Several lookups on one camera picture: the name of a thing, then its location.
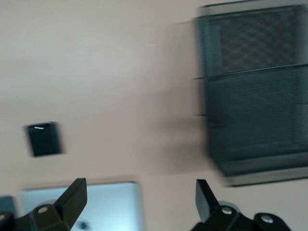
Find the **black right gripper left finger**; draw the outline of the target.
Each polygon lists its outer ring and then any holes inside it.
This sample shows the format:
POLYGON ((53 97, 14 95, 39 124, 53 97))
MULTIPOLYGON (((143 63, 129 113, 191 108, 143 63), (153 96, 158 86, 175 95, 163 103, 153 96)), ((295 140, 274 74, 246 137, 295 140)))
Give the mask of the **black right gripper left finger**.
POLYGON ((87 182, 76 179, 53 204, 42 204, 15 222, 14 231, 71 231, 87 204, 87 182))

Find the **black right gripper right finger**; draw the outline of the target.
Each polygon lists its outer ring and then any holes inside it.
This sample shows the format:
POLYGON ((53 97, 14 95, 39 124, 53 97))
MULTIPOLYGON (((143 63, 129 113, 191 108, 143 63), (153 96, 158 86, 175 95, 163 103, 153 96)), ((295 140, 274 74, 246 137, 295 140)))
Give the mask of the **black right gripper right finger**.
POLYGON ((218 201, 206 180, 196 180, 195 204, 201 221, 192 231, 291 231, 274 214, 256 213, 250 219, 235 204, 218 201))

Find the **black flip phone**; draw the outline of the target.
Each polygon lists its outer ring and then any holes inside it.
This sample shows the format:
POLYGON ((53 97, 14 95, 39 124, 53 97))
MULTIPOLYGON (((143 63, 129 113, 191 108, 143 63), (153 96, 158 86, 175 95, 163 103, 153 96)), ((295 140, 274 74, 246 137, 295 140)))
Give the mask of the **black flip phone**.
POLYGON ((24 133, 32 157, 64 154, 61 128, 57 122, 49 121, 26 125, 24 133))

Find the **silver closed laptop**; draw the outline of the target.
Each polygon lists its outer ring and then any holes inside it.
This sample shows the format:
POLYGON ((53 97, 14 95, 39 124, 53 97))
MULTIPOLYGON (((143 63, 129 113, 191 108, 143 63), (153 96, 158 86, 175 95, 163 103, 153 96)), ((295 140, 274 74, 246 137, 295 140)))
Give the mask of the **silver closed laptop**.
MULTIPOLYGON (((53 204, 67 187, 20 192, 23 214, 53 204)), ((140 186, 136 182, 87 185, 87 204, 71 231, 146 231, 140 186)))

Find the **black mesh desk organizer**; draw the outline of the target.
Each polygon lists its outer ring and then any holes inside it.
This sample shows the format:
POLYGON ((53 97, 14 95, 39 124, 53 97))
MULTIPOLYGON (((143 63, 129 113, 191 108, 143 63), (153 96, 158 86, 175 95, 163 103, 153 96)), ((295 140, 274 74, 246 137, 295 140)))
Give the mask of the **black mesh desk organizer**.
POLYGON ((206 154, 228 184, 308 179, 308 0, 206 5, 196 29, 206 154))

